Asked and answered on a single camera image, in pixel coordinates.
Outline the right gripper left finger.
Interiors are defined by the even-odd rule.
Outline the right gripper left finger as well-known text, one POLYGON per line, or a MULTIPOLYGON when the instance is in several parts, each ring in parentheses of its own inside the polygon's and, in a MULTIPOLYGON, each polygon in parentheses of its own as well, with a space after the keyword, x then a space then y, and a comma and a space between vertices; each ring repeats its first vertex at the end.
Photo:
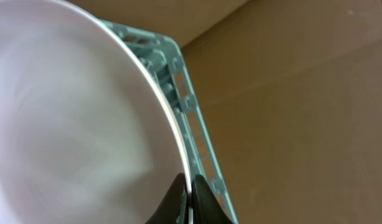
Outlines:
POLYGON ((146 224, 185 223, 188 195, 185 174, 179 173, 171 183, 156 211, 146 224))

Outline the large white plate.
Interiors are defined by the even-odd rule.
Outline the large white plate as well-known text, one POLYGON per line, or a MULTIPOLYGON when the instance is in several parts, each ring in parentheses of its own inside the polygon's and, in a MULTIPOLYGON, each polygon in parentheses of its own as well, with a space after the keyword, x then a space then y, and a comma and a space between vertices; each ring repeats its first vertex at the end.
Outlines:
POLYGON ((0 1, 0 223, 146 223, 188 174, 172 110, 95 16, 0 1))

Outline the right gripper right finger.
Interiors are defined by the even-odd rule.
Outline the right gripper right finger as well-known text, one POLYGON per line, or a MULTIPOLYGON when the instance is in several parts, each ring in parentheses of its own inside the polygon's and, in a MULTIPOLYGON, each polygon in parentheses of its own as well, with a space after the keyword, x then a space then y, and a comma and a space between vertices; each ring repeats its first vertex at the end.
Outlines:
POLYGON ((194 224, 233 224, 200 174, 192 181, 192 208, 194 224))

